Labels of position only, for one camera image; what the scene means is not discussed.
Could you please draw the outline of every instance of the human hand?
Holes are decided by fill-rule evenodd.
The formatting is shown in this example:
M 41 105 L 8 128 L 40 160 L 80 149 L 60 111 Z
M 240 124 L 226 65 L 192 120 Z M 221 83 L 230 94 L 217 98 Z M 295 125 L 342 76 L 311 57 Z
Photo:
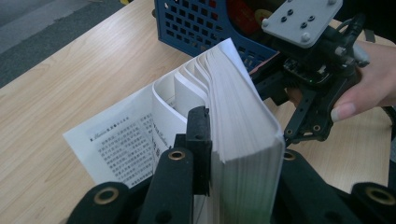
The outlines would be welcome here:
M 396 105 L 396 48 L 358 42 L 370 56 L 370 64 L 357 68 L 361 81 L 334 104 L 332 121 L 348 119 L 376 106 Z M 299 104 L 302 94 L 288 89 L 290 100 Z

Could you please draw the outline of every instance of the screw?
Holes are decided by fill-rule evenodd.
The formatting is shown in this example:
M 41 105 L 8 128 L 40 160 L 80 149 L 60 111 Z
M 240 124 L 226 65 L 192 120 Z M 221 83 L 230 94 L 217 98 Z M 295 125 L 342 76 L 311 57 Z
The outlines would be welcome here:
M 308 42 L 311 39 L 311 34 L 305 32 L 301 35 L 301 40 L 303 42 Z
M 270 24 L 270 21 L 268 19 L 262 20 L 262 27 L 267 27 Z

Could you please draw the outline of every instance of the white page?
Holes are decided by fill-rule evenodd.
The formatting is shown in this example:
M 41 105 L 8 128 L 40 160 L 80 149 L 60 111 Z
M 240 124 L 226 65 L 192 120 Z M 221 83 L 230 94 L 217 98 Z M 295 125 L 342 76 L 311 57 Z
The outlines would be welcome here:
M 175 110 L 184 118 L 197 106 L 208 107 L 207 94 L 179 72 L 175 73 Z
M 208 87 L 208 91 L 210 92 L 210 83 L 211 83 L 210 75 L 206 73 L 206 70 L 203 68 L 200 62 L 200 58 L 203 55 L 204 54 L 200 54 L 195 58 L 194 70 L 192 72 L 202 83 L 205 84 L 205 86 Z
M 284 141 L 248 72 L 238 66 L 242 62 L 224 59 L 236 53 L 230 44 L 221 42 L 197 60 L 212 80 L 212 202 L 219 208 L 213 217 L 227 224 L 263 223 L 271 215 Z
M 173 71 L 152 85 L 152 139 L 155 143 L 154 160 L 158 163 L 161 154 L 175 143 L 177 133 L 185 133 L 187 118 L 181 116 L 174 108 L 175 85 Z
M 93 181 L 129 188 L 152 175 L 151 84 L 64 134 Z
M 189 62 L 186 62 L 183 65 L 181 65 L 180 68 L 179 68 L 179 72 L 180 72 L 181 75 L 183 75 L 183 77 L 188 79 L 190 82 L 195 84 L 197 87 L 201 88 L 206 93 L 206 95 L 208 95 L 209 94 L 209 88 L 206 85 L 207 83 L 205 84 L 203 82 L 203 81 L 206 82 L 206 80 L 201 80 L 201 79 L 199 79 L 198 76 L 196 76 L 194 74 L 195 61 L 196 61 L 196 59 L 193 58 Z

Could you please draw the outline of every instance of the screw hole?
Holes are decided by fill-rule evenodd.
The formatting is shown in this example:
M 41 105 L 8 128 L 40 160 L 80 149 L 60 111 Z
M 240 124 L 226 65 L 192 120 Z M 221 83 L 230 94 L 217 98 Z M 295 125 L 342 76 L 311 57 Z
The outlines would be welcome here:
M 186 157 L 186 154 L 182 151 L 173 151 L 168 154 L 169 159 L 172 161 L 180 161 Z
M 294 154 L 292 154 L 291 152 L 285 152 L 283 154 L 283 159 L 285 161 L 294 161 L 296 159 L 296 156 L 294 156 Z
M 396 204 L 395 197 L 383 189 L 367 187 L 365 192 L 370 199 L 377 203 L 382 203 L 384 205 Z
M 318 131 L 320 131 L 320 126 L 319 125 L 315 125 L 313 129 L 314 129 L 315 132 L 318 132 Z

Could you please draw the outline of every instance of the book page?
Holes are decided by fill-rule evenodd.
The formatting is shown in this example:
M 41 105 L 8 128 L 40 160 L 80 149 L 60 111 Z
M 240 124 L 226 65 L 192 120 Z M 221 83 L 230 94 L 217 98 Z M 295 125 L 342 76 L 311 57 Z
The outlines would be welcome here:
M 179 72 L 175 73 L 175 110 L 184 118 L 189 115 L 189 111 L 197 106 L 208 104 L 208 97 L 204 90 L 182 76 Z
M 186 132 L 187 119 L 174 109 L 176 103 L 175 72 L 161 77 L 152 86 L 152 139 L 155 164 L 158 163 L 161 154 L 173 146 L 176 134 Z
M 151 86 L 64 134 L 96 184 L 117 181 L 130 188 L 152 175 Z
M 214 223 L 268 223 L 284 140 L 232 44 L 221 42 L 195 65 L 210 76 L 211 217 Z
M 194 74 L 195 61 L 196 61 L 196 59 L 194 58 L 194 59 L 190 60 L 189 62 L 184 63 L 182 66 L 180 66 L 178 71 L 181 75 L 183 75 L 183 77 L 185 77 L 190 82 L 195 84 L 197 87 L 202 89 L 205 92 L 205 94 L 208 95 L 209 94 L 209 86 L 207 84 L 207 81 L 202 80 L 203 79 L 202 77 L 200 79 L 198 76 L 196 76 Z

